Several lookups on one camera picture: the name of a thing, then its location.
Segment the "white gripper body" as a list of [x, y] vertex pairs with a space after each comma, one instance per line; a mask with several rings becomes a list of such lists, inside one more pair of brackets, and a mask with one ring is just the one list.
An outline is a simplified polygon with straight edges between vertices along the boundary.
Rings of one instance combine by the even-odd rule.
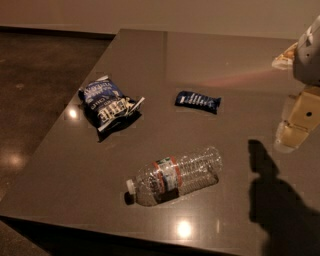
[[320, 16], [301, 35], [293, 62], [294, 78], [308, 85], [320, 85]]

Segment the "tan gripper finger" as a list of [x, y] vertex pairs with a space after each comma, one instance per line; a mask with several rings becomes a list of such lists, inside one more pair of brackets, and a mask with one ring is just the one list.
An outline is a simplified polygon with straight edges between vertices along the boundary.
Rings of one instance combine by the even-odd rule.
[[320, 125], [320, 87], [306, 86], [285, 101], [274, 147], [281, 153], [298, 149]]
[[298, 43], [294, 43], [290, 47], [288, 47], [284, 52], [278, 55], [272, 61], [272, 67], [279, 70], [292, 70], [297, 46]]

